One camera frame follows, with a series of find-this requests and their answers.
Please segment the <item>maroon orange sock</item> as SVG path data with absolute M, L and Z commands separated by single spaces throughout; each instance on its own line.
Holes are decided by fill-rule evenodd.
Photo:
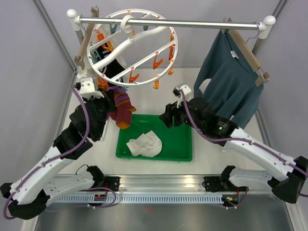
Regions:
M 119 86 L 112 86 L 107 89 L 113 91 L 116 111 L 109 112 L 108 116 L 112 118 L 120 129 L 127 129 L 131 125 L 132 113 L 136 108 L 131 104 L 127 92 Z

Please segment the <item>white round clip hanger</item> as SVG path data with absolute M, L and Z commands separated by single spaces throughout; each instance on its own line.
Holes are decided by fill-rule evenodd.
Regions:
M 108 15 L 109 18 L 125 19 L 157 19 L 163 16 L 144 9 L 125 9 Z M 105 36 L 99 42 L 87 46 L 87 55 L 95 48 L 114 39 L 117 46 L 111 50 L 108 57 L 96 63 L 90 62 L 92 69 L 101 80 L 122 87 L 153 84 L 159 87 L 159 79 L 164 75 L 174 73 L 173 64 L 178 54 L 178 36 L 174 27 L 167 26 L 109 26 L 111 35 Z M 121 56 L 127 67 L 124 71 L 109 79 L 100 76 L 99 69 L 107 66 L 118 56 Z

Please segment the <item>purple orange sock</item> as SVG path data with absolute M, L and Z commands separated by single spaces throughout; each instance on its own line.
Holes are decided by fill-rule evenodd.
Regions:
M 118 114 L 118 108 L 116 107 L 114 93 L 115 93 L 115 90 L 118 90 L 118 89 L 119 89 L 119 86 L 113 86 L 113 87 L 109 87 L 107 90 L 103 90 L 103 95 L 106 98 L 108 105 L 109 105 L 106 121 L 109 118 L 116 121 L 116 117 Z

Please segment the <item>black sock with white stripes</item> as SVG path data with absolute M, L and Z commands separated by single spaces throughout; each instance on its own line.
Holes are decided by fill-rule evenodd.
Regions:
M 100 61 L 103 58 L 105 58 L 105 56 L 109 55 L 110 52 L 108 50 L 105 50 L 102 46 L 98 47 L 96 50 L 94 50 L 93 55 L 94 57 Z

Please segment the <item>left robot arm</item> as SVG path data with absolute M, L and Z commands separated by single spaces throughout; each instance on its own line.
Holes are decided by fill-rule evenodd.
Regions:
M 60 171 L 101 139 L 107 115 L 116 109 L 107 94 L 86 99 L 80 97 L 76 89 L 73 93 L 80 105 L 70 115 L 69 126 L 25 176 L 15 183 L 1 185 L 0 192 L 6 198 L 3 208 L 5 219 L 32 219 L 62 197 L 90 189 L 100 191 L 104 187 L 105 176 L 97 166 L 89 166 L 84 172 L 63 181 L 55 180 Z

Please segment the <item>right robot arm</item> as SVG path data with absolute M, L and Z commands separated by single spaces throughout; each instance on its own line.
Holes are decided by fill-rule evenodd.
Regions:
M 270 190 L 279 199 L 294 204 L 308 177 L 308 160 L 284 155 L 253 139 L 230 120 L 215 115 L 211 105 L 202 98 L 189 102 L 169 103 L 159 118 L 168 127 L 186 124 L 211 143 L 234 150 L 263 168 L 247 170 L 227 166 L 219 177 L 227 191 L 235 187 Z

